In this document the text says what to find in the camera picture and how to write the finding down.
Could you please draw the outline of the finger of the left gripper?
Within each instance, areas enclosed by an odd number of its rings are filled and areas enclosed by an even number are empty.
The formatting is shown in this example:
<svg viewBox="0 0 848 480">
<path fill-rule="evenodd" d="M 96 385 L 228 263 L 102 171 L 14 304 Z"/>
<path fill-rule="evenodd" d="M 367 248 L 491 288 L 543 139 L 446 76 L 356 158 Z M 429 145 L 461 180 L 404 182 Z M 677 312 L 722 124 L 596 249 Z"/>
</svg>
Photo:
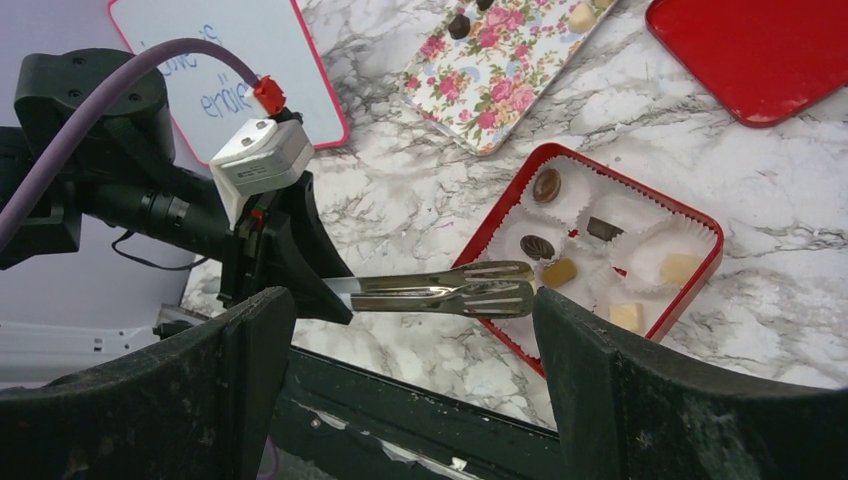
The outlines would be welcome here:
<svg viewBox="0 0 848 480">
<path fill-rule="evenodd" d="M 250 197 L 224 244 L 218 300 L 231 307 L 270 287 L 293 296 L 299 318 L 347 325 L 353 313 L 325 281 L 352 275 L 325 230 L 314 176 Z"/>
</svg>

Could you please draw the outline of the metal serving tongs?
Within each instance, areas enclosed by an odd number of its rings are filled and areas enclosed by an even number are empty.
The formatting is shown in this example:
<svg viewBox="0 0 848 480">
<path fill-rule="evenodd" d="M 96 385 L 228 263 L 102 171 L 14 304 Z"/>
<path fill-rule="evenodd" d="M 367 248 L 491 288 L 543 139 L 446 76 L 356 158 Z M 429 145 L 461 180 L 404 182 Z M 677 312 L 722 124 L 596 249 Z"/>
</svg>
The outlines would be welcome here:
<svg viewBox="0 0 848 480">
<path fill-rule="evenodd" d="M 521 318 L 532 312 L 535 272 L 523 261 L 478 261 L 425 274 L 330 278 L 324 283 L 355 313 Z"/>
</svg>

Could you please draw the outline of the dark leaf oval chocolate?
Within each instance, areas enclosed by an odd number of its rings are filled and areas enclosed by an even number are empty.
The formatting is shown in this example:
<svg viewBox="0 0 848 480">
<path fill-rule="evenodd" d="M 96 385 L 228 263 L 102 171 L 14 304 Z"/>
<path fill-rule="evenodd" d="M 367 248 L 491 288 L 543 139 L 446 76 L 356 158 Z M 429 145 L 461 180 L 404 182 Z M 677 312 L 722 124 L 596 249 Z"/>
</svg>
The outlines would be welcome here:
<svg viewBox="0 0 848 480">
<path fill-rule="evenodd" d="M 550 241 L 537 235 L 524 235 L 519 241 L 521 251 L 534 261 L 551 260 L 556 249 Z"/>
</svg>

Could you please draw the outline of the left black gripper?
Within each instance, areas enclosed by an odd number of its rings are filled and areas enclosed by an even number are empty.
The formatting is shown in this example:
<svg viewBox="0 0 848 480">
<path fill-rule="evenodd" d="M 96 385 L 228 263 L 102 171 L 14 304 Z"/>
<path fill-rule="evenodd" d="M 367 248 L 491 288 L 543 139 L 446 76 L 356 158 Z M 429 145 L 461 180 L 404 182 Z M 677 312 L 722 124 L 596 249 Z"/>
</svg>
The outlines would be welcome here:
<svg viewBox="0 0 848 480">
<path fill-rule="evenodd" d="M 1 129 L 1 202 L 8 203 L 37 156 L 90 93 L 131 54 L 91 48 L 30 54 L 20 67 L 14 110 Z M 1 253 L 2 269 L 39 255 L 74 253 L 88 215 L 189 251 L 224 256 L 229 222 L 214 183 L 174 164 L 164 77 L 136 81 L 84 135 Z"/>
</svg>

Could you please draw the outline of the white square chocolate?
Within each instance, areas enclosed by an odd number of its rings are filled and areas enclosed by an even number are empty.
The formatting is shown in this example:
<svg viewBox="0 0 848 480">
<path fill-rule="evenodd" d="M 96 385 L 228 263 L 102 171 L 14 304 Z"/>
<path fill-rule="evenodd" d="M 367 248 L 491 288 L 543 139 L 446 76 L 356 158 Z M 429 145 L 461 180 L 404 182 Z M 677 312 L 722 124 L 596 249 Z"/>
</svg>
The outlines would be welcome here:
<svg viewBox="0 0 848 480">
<path fill-rule="evenodd" d="M 645 331 L 645 313 L 642 303 L 612 304 L 608 308 L 608 320 L 632 333 L 641 335 Z"/>
<path fill-rule="evenodd" d="M 697 269 L 702 259 L 696 255 L 670 253 L 660 265 L 660 277 L 665 284 L 683 288 Z"/>
</svg>

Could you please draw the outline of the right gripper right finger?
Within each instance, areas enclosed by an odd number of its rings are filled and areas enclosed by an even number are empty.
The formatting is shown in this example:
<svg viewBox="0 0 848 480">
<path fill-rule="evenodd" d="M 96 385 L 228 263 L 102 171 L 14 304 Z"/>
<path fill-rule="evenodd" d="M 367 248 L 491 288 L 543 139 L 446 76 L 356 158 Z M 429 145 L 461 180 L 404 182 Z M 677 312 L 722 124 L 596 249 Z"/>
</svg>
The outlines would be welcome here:
<svg viewBox="0 0 848 480">
<path fill-rule="evenodd" d="M 543 288 L 532 314 L 569 479 L 843 479 L 847 393 L 723 369 Z"/>
</svg>

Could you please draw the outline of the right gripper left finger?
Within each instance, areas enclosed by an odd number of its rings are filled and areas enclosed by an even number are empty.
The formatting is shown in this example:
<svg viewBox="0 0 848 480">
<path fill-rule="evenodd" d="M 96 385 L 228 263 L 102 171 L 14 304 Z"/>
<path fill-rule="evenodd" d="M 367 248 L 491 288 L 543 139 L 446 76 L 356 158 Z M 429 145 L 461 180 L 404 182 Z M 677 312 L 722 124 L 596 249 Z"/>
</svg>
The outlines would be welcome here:
<svg viewBox="0 0 848 480">
<path fill-rule="evenodd" d="M 273 287 L 165 340 L 1 393 L 5 479 L 253 479 L 296 323 Z"/>
</svg>

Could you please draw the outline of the round brown chocolate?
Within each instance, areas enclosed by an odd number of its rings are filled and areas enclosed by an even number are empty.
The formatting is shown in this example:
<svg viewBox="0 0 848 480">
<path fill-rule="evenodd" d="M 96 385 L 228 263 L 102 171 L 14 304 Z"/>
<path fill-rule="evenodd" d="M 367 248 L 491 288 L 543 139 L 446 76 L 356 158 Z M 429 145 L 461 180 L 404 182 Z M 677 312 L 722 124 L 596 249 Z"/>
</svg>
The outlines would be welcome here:
<svg viewBox="0 0 848 480">
<path fill-rule="evenodd" d="M 532 197 L 537 204 L 548 204 L 554 201 L 560 193 L 562 178 L 555 168 L 540 171 L 532 186 Z"/>
</svg>

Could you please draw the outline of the dark square chocolate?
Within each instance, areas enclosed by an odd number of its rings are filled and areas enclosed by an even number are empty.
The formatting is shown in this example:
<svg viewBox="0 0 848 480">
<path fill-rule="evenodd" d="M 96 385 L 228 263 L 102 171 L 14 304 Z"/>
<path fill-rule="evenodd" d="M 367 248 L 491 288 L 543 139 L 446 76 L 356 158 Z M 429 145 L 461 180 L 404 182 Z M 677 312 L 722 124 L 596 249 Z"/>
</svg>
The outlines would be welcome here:
<svg viewBox="0 0 848 480">
<path fill-rule="evenodd" d="M 624 233 L 624 230 L 603 219 L 590 216 L 587 223 L 586 232 L 591 237 L 594 237 L 604 242 L 611 242 L 619 235 L 622 235 Z"/>
</svg>

